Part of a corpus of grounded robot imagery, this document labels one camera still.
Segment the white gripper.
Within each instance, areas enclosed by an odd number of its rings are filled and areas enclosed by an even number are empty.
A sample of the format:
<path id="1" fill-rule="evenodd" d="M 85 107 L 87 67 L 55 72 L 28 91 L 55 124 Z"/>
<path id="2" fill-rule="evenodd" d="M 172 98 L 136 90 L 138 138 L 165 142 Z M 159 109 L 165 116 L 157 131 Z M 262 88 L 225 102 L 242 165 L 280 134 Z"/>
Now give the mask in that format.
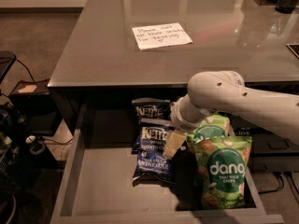
<path id="1" fill-rule="evenodd" d="M 171 131 L 166 138 L 163 156 L 173 158 L 186 140 L 189 133 L 200 126 L 201 122 L 214 114 L 213 110 L 194 105 L 186 94 L 170 106 L 170 119 L 176 130 Z"/>

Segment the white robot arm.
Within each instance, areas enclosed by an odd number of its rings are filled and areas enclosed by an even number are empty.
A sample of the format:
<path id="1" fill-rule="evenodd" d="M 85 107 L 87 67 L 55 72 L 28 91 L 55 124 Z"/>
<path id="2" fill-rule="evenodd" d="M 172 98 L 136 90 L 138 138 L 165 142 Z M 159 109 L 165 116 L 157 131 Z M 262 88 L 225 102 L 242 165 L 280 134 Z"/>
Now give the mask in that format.
<path id="1" fill-rule="evenodd" d="M 235 71 L 208 71 L 191 77 L 187 94 L 171 105 L 170 119 L 185 136 L 218 112 L 239 116 L 299 144 L 299 96 L 248 88 Z"/>

